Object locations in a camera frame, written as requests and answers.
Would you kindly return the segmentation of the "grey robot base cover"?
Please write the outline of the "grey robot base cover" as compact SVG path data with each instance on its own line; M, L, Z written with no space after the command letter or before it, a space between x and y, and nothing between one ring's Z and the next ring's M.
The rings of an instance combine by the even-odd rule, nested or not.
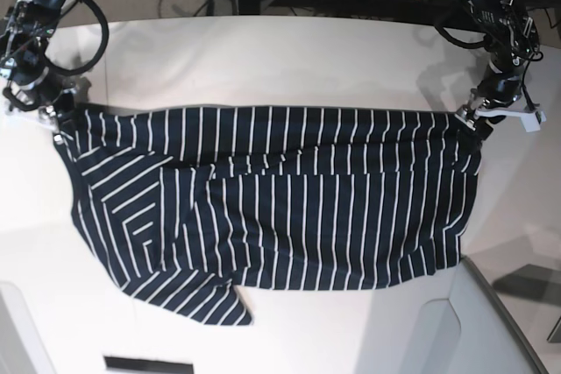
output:
M419 373L545 373L547 369L473 261L450 294L422 306L411 342Z
M1 372L55 373L21 291L1 282Z

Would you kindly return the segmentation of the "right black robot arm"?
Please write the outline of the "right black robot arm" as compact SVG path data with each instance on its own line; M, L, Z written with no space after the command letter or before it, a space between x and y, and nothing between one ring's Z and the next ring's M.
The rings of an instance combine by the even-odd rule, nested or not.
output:
M47 48L60 21L77 5L88 7L101 28L93 57L75 68L52 62ZM109 44L107 18L94 0L17 0L1 21L1 78L6 113L38 112L48 120L74 107L74 78L90 71Z

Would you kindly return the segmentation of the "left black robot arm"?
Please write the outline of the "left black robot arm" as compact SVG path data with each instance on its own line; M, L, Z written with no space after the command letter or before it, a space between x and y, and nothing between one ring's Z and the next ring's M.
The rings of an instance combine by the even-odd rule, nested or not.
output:
M541 129L545 115L531 99L526 86L529 66L543 59L534 19L525 0L455 0L457 7L439 16L437 32L454 46L465 50L483 49L490 54L486 72L470 98L455 113L469 132L486 138L495 124L508 117L519 119L527 132ZM467 42L452 36L447 21L463 11L483 39Z

